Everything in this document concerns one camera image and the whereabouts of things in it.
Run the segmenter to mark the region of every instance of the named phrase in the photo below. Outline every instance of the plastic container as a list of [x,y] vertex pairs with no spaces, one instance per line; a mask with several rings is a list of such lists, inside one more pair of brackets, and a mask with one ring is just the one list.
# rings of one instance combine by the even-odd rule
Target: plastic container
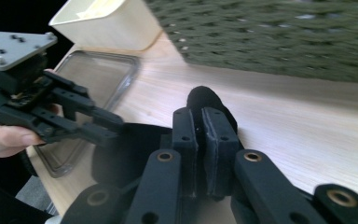
[[80,47],[143,50],[161,28],[143,0],[69,0],[49,25]]
[[[135,78],[138,67],[138,58],[133,56],[75,51],[65,58],[57,73],[86,87],[98,107],[112,111]],[[78,113],[76,120],[81,124],[90,121],[90,117]],[[83,152],[94,147],[85,140],[63,139],[35,150],[50,175],[57,178],[71,172]]]

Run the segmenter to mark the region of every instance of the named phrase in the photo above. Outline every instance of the black plastic part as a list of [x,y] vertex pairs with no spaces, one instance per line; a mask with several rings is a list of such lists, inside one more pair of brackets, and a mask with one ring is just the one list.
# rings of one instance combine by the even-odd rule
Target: black plastic part
[[328,223],[358,223],[358,194],[353,190],[335,184],[321,185],[312,203]]
[[25,111],[39,104],[40,101],[46,101],[44,97],[52,87],[52,80],[48,77],[38,78],[32,85],[23,90],[18,98],[10,99],[7,105],[16,109]]
[[153,152],[125,223],[178,223],[181,156],[171,149]]
[[217,109],[202,109],[206,152],[204,166],[209,195],[224,197],[231,194],[234,178],[234,158],[240,140],[225,114]]
[[249,202],[241,183],[235,181],[231,195],[231,211],[237,224],[258,224],[258,218]]
[[124,121],[120,116],[98,107],[94,107],[91,111],[91,116],[93,123],[114,133],[120,133],[124,125]]
[[87,88],[82,87],[82,86],[78,86],[75,84],[75,82],[68,80],[66,78],[57,76],[56,74],[50,72],[49,70],[45,70],[44,71],[44,75],[46,77],[51,78],[55,84],[57,85],[58,88],[62,88],[68,91],[72,91],[74,93],[80,94],[84,97],[89,98],[89,95],[87,93]]
[[183,196],[197,197],[197,180],[201,164],[197,163],[199,146],[194,121],[188,108],[173,112],[172,148],[182,156]]
[[83,190],[71,204],[61,224],[118,224],[123,216],[121,191],[97,184]]
[[118,146],[95,148],[92,177],[98,183],[124,188],[142,176],[150,154],[160,148],[161,135],[171,132],[159,126],[125,123]]
[[264,153],[239,151],[235,174],[260,224],[326,223]]
[[32,114],[28,114],[8,106],[0,107],[0,124],[7,126],[21,126],[24,128],[32,129],[39,134],[43,134],[43,130],[39,130],[38,128],[40,119],[33,116]]
[[99,147],[113,149],[117,147],[118,134],[96,124],[86,122],[81,126],[78,138],[89,141]]
[[223,105],[219,96],[210,88],[198,86],[191,90],[187,97],[186,107],[189,108],[193,114],[194,125],[196,130],[202,133],[202,108],[211,107],[225,113],[232,129],[236,133],[238,130],[237,121],[232,116],[231,112]]
[[76,112],[90,115],[94,107],[94,102],[90,98],[75,92],[55,88],[52,93],[54,95],[54,103],[62,105],[63,115],[70,120],[76,120]]
[[21,92],[43,76],[47,63],[46,57],[37,54],[7,71],[0,71],[0,88],[8,94]]
[[22,165],[27,170],[27,172],[30,175],[38,176],[36,170],[34,169],[34,166],[31,163],[31,160],[30,160],[30,158],[29,158],[29,156],[27,154],[27,150],[23,150],[18,155],[19,155],[19,157],[21,159]]
[[31,111],[31,114],[34,115],[35,118],[40,118],[44,122],[48,122],[54,127],[64,128],[69,133],[74,133],[77,129],[75,122],[64,117],[57,116],[45,108],[36,107]]

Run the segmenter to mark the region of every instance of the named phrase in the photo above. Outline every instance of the bolt hole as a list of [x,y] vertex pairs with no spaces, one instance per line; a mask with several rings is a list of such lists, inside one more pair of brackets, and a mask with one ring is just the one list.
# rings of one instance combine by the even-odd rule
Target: bolt hole
[[169,152],[161,152],[157,155],[159,161],[170,161],[173,159],[173,155]]
[[243,157],[248,161],[261,161],[261,156],[254,152],[245,153]]
[[309,224],[310,223],[304,215],[299,214],[299,213],[291,213],[290,219],[295,224]]
[[158,215],[156,213],[148,212],[142,216],[143,224],[156,224],[158,222]]
[[330,189],[327,191],[327,196],[334,203],[344,207],[355,207],[357,205],[356,199],[354,199],[353,196],[343,190]]
[[105,190],[96,190],[92,192],[87,198],[87,203],[91,206],[98,206],[106,203],[109,198],[109,193]]

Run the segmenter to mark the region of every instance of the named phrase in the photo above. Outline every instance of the human hand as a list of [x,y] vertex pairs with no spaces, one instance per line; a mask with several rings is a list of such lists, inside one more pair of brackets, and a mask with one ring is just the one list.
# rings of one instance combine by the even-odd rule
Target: human hand
[[13,156],[26,147],[43,144],[31,130],[18,126],[0,126],[0,158]]

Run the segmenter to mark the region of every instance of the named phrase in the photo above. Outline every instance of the floor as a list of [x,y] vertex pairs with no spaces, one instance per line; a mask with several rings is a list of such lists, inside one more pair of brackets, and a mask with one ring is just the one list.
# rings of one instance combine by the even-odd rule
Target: floor
[[16,195],[16,198],[34,208],[46,211],[53,216],[58,215],[39,177],[31,176],[24,188]]

